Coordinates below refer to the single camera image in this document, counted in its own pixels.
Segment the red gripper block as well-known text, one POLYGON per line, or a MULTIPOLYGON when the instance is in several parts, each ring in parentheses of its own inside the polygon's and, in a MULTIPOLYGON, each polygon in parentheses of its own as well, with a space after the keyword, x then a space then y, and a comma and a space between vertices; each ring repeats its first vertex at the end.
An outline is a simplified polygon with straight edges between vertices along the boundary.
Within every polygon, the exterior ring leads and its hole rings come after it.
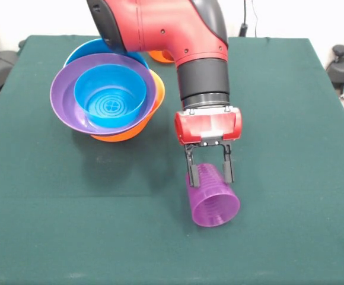
MULTIPOLYGON (((200 186, 198 166, 194 163, 193 149, 205 140, 217 138, 220 141, 234 141, 241 137, 242 115, 237 107, 209 107, 187 109, 175 114, 174 124, 177 139, 184 145, 189 183, 191 187, 200 186)), ((234 182, 231 145, 222 144, 224 163, 223 172, 226 183, 234 182)))

